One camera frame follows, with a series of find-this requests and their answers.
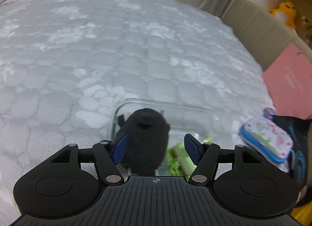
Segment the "black plush cat toy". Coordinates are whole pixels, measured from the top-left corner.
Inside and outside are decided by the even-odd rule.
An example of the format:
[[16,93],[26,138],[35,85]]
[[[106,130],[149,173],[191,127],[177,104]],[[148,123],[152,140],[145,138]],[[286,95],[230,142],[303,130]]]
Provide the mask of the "black plush cat toy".
[[155,176],[166,154],[170,125],[157,111],[150,108],[139,109],[127,119],[118,116],[118,133],[126,133],[129,147],[121,164],[132,174]]

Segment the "beige headboard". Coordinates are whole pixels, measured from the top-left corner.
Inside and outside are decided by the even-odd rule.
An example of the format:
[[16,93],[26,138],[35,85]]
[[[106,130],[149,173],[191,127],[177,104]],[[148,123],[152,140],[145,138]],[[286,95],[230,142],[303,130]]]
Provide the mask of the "beige headboard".
[[281,21],[249,0],[235,0],[222,17],[265,71],[291,43],[311,61],[311,48]]

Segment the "clear glass container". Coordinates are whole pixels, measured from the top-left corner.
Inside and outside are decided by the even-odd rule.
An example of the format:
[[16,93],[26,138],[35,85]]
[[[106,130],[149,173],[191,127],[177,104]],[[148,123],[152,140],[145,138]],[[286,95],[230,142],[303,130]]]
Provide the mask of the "clear glass container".
[[116,107],[111,117],[109,138],[115,138],[120,129],[117,123],[119,115],[124,115],[127,119],[133,112],[143,108],[158,111],[169,123],[169,149],[183,142],[187,133],[192,134],[200,142],[211,141],[223,149],[233,149],[235,145],[243,143],[238,136],[238,125],[234,126],[234,133],[222,133],[222,125],[219,122],[221,118],[213,116],[206,108],[142,99],[126,99]]

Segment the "purple computer mouse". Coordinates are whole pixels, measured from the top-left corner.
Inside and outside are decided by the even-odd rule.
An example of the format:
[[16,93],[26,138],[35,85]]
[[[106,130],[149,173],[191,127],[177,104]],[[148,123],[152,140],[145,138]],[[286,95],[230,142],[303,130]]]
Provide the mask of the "purple computer mouse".
[[269,120],[273,120],[273,117],[276,115],[276,110],[270,107],[265,107],[263,110],[263,116],[264,118],[267,118]]

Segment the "yellow plush duck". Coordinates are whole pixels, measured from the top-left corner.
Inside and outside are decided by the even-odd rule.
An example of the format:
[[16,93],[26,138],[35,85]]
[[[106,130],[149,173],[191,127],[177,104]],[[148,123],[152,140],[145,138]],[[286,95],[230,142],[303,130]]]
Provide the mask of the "yellow plush duck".
[[270,13],[277,19],[281,20],[288,28],[295,30],[297,11],[290,1],[281,2],[278,8],[273,8]]

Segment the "pink paper bag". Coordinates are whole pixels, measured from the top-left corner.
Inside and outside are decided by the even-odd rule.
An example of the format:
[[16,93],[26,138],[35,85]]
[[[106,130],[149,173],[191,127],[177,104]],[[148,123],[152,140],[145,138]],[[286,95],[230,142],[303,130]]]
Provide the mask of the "pink paper bag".
[[311,118],[311,63],[295,45],[289,44],[262,78],[278,115]]

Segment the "black blue mouse pad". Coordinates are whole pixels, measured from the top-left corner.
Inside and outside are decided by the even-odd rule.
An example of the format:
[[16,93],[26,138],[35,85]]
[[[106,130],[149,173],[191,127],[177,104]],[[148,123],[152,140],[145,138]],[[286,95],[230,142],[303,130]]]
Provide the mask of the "black blue mouse pad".
[[272,121],[293,140],[290,176],[300,189],[297,206],[303,206],[311,201],[311,119],[274,115]]

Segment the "grey quilted mattress cover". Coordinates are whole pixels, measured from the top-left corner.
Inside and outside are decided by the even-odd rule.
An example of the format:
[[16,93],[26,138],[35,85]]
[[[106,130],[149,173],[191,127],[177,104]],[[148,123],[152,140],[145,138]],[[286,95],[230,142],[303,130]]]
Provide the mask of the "grey quilted mattress cover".
[[1,5],[1,225],[16,181],[63,146],[108,138],[142,99],[205,108],[224,148],[272,100],[262,68],[218,17],[176,0],[9,0]]

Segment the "blue floral tin case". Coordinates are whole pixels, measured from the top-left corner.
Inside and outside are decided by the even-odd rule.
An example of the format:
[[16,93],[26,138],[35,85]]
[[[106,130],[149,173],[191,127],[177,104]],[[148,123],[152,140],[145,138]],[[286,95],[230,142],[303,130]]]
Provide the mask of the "blue floral tin case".
[[293,147],[289,134],[262,116],[256,116],[245,123],[239,134],[248,145],[277,165],[288,159]]

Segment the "yellow container lid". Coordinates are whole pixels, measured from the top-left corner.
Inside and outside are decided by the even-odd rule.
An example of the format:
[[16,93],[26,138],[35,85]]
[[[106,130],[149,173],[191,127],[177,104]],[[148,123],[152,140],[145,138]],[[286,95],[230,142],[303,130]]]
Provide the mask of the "yellow container lid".
[[312,202],[300,207],[295,207],[291,216],[302,225],[310,226],[312,223]]

